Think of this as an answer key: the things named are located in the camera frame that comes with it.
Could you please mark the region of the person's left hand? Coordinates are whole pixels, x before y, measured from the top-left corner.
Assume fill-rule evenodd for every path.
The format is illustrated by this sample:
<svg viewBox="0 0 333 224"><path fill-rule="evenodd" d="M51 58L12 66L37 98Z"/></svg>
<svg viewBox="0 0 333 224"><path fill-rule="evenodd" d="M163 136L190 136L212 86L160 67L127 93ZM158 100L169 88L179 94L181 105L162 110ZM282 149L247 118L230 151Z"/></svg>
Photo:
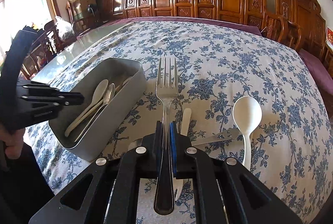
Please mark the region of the person's left hand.
<svg viewBox="0 0 333 224"><path fill-rule="evenodd" d="M10 134L1 124L0 137L1 141L6 145L5 154L9 159L18 159L21 156L24 146L24 133L25 128L16 130L13 134Z"/></svg>

